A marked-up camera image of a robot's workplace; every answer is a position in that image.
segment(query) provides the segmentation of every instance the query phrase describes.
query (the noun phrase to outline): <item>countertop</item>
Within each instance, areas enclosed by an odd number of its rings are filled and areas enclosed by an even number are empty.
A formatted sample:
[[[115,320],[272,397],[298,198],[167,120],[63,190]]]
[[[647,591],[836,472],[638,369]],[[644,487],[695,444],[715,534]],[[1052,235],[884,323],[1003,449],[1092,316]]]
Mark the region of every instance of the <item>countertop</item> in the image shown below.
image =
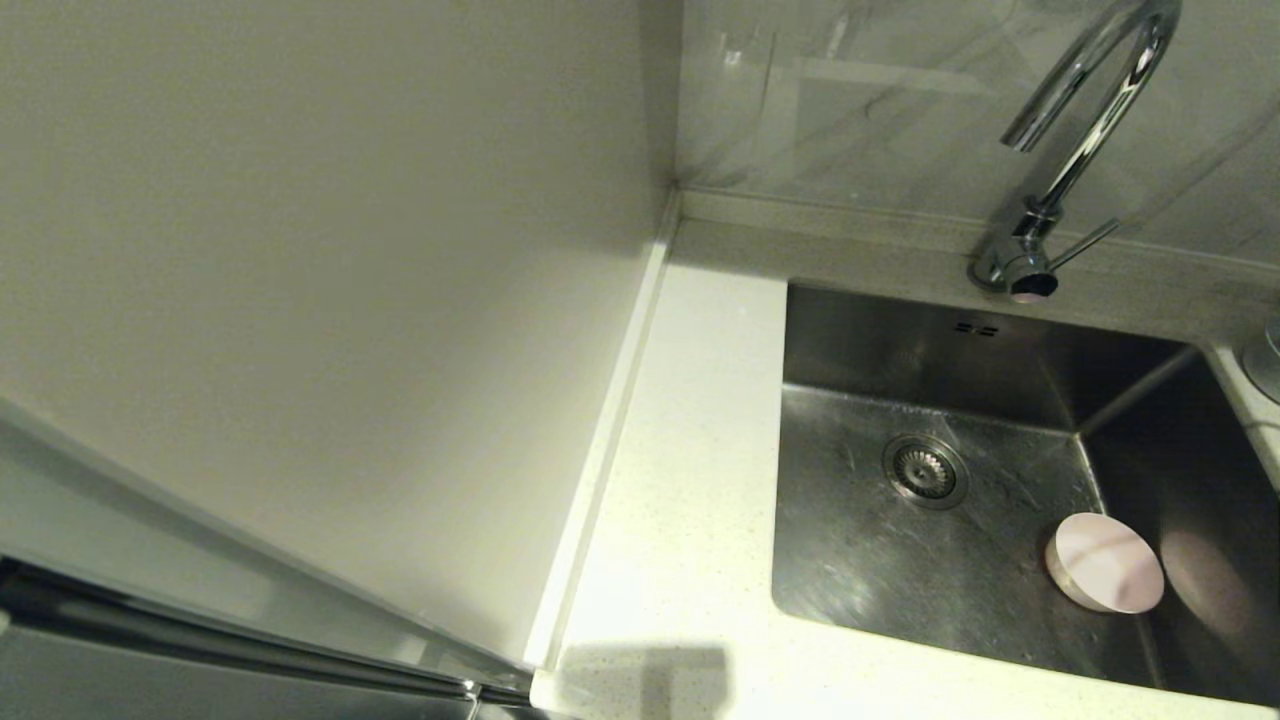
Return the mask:
[[[1280,406],[1234,360],[1280,305],[1274,270],[1117,243],[1064,269],[1050,302],[1014,306],[973,288],[969,247],[928,223],[817,211],[786,218],[806,231],[794,233],[760,227],[768,202],[686,208],[559,662],[539,671],[535,705],[582,720],[1276,717],[817,624],[771,597],[787,279],[1193,342],[1275,479]]]

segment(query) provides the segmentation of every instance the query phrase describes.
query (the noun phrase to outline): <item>chrome faucet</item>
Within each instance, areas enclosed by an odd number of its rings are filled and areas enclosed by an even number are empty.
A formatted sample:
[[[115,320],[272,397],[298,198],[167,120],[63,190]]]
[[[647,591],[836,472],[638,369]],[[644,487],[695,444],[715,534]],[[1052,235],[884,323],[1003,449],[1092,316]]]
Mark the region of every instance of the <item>chrome faucet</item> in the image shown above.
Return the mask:
[[[993,238],[969,266],[969,277],[980,287],[1009,292],[1018,302],[1043,300],[1057,290],[1053,274],[1057,268],[1120,227],[1119,220],[1108,220],[1052,260],[1044,251],[1044,238],[1062,219],[1066,193],[1120,124],[1169,50],[1181,8],[1181,0],[1119,0],[1111,5],[1075,40],[1005,131],[1001,142],[1029,152],[1102,60],[1121,40],[1138,33],[1124,73],[1102,104],[1097,119],[1068,155],[1048,191],[1038,197],[1028,196],[1027,214],[1014,232]]]

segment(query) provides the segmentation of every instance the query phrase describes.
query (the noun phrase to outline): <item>marble tile backsplash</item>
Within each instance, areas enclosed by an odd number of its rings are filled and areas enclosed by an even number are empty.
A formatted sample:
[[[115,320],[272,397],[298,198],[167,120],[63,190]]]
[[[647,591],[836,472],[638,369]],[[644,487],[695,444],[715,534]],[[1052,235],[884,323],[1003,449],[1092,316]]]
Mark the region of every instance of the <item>marble tile backsplash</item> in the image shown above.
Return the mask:
[[[684,186],[1011,222],[1123,45],[1036,151],[1001,133],[1110,0],[687,0]],[[1066,202],[1132,241],[1280,265],[1280,3],[1185,0],[1169,55]]]

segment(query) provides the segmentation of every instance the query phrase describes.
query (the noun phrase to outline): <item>sink basin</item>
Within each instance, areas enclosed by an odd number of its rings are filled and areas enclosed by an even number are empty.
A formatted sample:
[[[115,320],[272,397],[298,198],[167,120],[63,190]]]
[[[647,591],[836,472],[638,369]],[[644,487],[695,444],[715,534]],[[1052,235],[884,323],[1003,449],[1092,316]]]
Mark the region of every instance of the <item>sink basin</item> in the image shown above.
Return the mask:
[[[803,284],[786,332],[782,611],[1280,703],[1280,502],[1198,351]],[[1155,548],[1152,611],[1085,610],[1050,579],[1044,544],[1083,511]]]

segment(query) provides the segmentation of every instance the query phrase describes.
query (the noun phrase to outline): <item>sink drain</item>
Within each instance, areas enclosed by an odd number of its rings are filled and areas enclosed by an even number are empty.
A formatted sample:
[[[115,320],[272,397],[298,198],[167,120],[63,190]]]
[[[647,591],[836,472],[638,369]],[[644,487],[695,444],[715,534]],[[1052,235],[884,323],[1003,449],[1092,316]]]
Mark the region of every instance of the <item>sink drain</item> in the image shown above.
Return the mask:
[[[884,447],[884,475],[906,500],[943,510],[964,500],[969,474],[951,447],[928,436],[899,436]]]

